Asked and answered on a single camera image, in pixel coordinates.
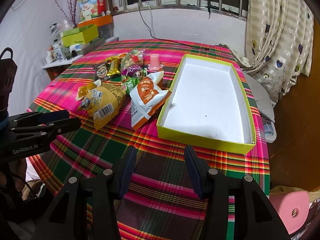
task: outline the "metal window bars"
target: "metal window bars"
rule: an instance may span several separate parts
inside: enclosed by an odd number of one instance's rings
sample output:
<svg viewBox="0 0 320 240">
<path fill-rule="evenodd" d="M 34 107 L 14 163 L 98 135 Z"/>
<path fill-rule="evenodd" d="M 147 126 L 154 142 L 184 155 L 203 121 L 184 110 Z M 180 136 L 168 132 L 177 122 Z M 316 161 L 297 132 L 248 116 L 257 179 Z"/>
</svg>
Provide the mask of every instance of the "metal window bars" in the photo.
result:
<svg viewBox="0 0 320 240">
<path fill-rule="evenodd" d="M 127 0 L 119 0 L 119 5 L 120 5 L 120 7 L 123 7 L 123 10 L 115 12 L 113 10 L 112 0 L 108 0 L 108 2 L 109 2 L 109 8 L 110 8 L 110 11 L 111 11 L 112 15 L 117 15 L 117 14 L 122 14 L 122 13 L 126 13 L 126 12 L 133 12 L 133 11 L 138 11 L 139 10 L 138 7 L 136 6 L 136 4 L 132 5 L 132 6 L 128 6 Z M 139 4 L 141 10 L 149 9 L 148 6 L 143 6 L 142 0 L 138 0 L 137 2 Z M 165 8 L 195 9 L 195 10 L 201 10 L 201 11 L 207 11 L 208 10 L 207 7 L 201 6 L 201 0 L 196 0 L 196 6 L 182 5 L 180 3 L 180 0 L 176 0 L 176 4 L 175 5 L 172 5 L 172 4 L 161 4 L 160 0 L 156 0 L 156 5 L 152 6 L 152 8 L 154 8 L 154 9 L 165 9 Z M 239 19 L 242 19 L 242 20 L 246 20 L 246 17 L 244 17 L 243 14 L 242 14 L 242 9 L 243 9 L 243 0 L 240 0 L 239 14 L 235 15 L 235 14 L 228 13 L 228 12 L 222 10 L 222 0 L 219 0 L 218 10 L 211 9 L 211 11 L 212 12 L 216 12 L 216 13 L 220 13 L 220 14 L 225 14 L 225 15 L 228 15 L 228 16 L 231 16 L 231 17 L 236 17 L 236 18 L 239 18 Z"/>
</svg>

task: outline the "heart pattern curtain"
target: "heart pattern curtain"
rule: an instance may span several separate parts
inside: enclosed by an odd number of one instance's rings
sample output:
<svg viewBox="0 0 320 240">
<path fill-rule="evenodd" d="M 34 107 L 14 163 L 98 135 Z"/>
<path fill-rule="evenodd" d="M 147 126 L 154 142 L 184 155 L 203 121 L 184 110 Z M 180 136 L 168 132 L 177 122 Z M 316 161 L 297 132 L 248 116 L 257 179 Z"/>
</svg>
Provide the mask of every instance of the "heart pattern curtain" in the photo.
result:
<svg viewBox="0 0 320 240">
<path fill-rule="evenodd" d="M 313 21 L 304 0 L 249 0 L 246 57 L 232 52 L 267 90 L 273 105 L 300 73 L 310 74 Z"/>
</svg>

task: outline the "pink stool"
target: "pink stool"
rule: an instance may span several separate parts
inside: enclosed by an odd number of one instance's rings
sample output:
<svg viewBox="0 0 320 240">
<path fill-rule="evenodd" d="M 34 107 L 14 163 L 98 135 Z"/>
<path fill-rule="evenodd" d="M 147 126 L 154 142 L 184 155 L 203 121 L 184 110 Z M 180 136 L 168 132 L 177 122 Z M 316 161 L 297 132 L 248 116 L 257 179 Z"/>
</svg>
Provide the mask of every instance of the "pink stool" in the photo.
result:
<svg viewBox="0 0 320 240">
<path fill-rule="evenodd" d="M 269 199 L 289 234 L 303 226 L 309 213 L 309 196 L 306 191 L 270 195 Z"/>
</svg>

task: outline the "snack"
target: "snack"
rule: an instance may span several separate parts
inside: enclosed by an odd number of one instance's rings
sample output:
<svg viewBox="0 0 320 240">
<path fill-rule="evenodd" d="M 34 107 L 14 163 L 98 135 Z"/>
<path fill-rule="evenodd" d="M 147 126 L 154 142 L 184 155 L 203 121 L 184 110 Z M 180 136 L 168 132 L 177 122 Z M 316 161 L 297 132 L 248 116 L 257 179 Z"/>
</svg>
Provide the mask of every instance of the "snack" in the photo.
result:
<svg viewBox="0 0 320 240">
<path fill-rule="evenodd" d="M 109 70 L 107 73 L 107 76 L 113 76 L 116 74 L 119 74 L 120 71 L 118 70 L 118 66 L 120 63 L 120 59 L 119 58 L 114 58 L 112 60 L 108 60 L 107 63 L 109 64 Z"/>
<path fill-rule="evenodd" d="M 107 76 L 108 74 L 108 69 L 107 69 L 107 63 L 102 62 L 100 64 L 94 65 L 93 66 L 94 70 L 96 71 L 94 80 L 100 79 L 101 81 L 108 80 L 111 76 Z"/>
<path fill-rule="evenodd" d="M 91 91 L 91 90 L 93 90 L 93 89 L 95 89 L 95 88 L 97 88 L 99 86 L 101 86 L 101 80 L 100 79 L 98 79 L 95 82 L 90 82 L 87 85 L 79 87 L 78 88 L 78 93 L 77 93 L 77 96 L 76 96 L 76 100 L 77 101 L 82 100 L 86 96 L 86 94 L 89 93 L 89 91 Z"/>
<path fill-rule="evenodd" d="M 125 53 L 119 54 L 118 57 L 119 57 L 119 59 L 123 59 L 127 55 L 128 55 L 128 53 L 125 52 Z"/>
<path fill-rule="evenodd" d="M 136 77 L 128 77 L 125 81 L 122 82 L 122 89 L 125 90 L 126 94 L 129 95 L 132 89 L 134 89 L 140 80 Z"/>
<path fill-rule="evenodd" d="M 127 95 L 131 90 L 139 84 L 140 80 L 147 75 L 147 70 L 140 66 L 131 66 L 126 68 L 121 73 L 122 88 Z"/>
<path fill-rule="evenodd" d="M 125 97 L 125 91 L 121 87 L 103 83 L 87 93 L 78 111 L 86 110 L 93 117 L 94 128 L 99 130 L 119 113 Z"/>
<path fill-rule="evenodd" d="M 143 52 L 142 50 L 133 49 L 130 53 L 128 53 L 121 61 L 121 71 L 130 66 L 143 65 Z"/>
<path fill-rule="evenodd" d="M 131 126 L 139 129 L 171 95 L 169 90 L 161 90 L 156 84 L 163 78 L 164 71 L 151 73 L 130 92 Z"/>
</svg>

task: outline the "yellow-green box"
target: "yellow-green box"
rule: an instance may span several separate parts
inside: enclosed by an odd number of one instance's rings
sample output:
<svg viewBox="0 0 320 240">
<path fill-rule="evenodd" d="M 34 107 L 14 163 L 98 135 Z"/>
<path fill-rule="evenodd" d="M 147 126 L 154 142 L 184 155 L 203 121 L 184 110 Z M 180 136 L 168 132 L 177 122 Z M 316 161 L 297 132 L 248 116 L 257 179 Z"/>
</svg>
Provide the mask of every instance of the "yellow-green box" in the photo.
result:
<svg viewBox="0 0 320 240">
<path fill-rule="evenodd" d="M 70 47 L 74 44 L 87 44 L 99 36 L 98 27 L 93 25 L 82 32 L 61 37 L 63 45 Z"/>
<path fill-rule="evenodd" d="M 249 101 L 231 63 L 186 54 L 170 91 L 159 138 L 243 155 L 255 146 Z"/>
</svg>

